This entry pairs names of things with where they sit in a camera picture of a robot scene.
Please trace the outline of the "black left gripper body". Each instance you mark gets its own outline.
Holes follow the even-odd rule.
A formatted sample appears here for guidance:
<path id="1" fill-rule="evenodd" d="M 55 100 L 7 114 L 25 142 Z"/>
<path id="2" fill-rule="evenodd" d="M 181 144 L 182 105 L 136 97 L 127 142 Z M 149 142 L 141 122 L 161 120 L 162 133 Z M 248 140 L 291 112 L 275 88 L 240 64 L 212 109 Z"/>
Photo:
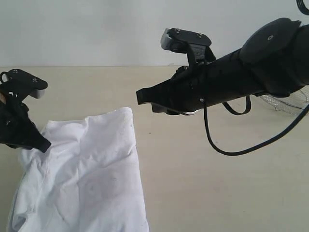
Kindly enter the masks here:
<path id="1" fill-rule="evenodd" d="M 36 147 L 36 126 L 29 119 L 29 108 L 11 96 L 0 98 L 0 143 L 10 148 Z"/>

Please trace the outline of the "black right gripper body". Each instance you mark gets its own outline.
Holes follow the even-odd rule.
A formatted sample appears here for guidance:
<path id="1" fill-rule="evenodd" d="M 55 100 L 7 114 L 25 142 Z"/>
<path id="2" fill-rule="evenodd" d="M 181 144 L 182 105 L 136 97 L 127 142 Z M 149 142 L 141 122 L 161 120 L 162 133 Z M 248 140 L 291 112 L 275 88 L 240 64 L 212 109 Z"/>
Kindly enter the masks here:
<path id="1" fill-rule="evenodd" d="M 181 66 L 168 81 L 168 115 L 190 115 L 217 104 L 217 68 Z"/>

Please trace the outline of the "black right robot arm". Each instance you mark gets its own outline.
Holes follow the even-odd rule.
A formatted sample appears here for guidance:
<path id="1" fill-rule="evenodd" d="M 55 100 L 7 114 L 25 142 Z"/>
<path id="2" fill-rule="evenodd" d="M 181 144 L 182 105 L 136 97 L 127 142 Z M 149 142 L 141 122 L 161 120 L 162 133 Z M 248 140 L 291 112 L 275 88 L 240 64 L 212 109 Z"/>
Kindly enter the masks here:
<path id="1" fill-rule="evenodd" d="M 309 27 L 280 18 L 257 30 L 240 49 L 221 58 L 204 34 L 166 29 L 161 47 L 186 54 L 168 80 L 137 91 L 137 103 L 155 113 L 191 115 L 250 95 L 286 98 L 309 83 Z"/>

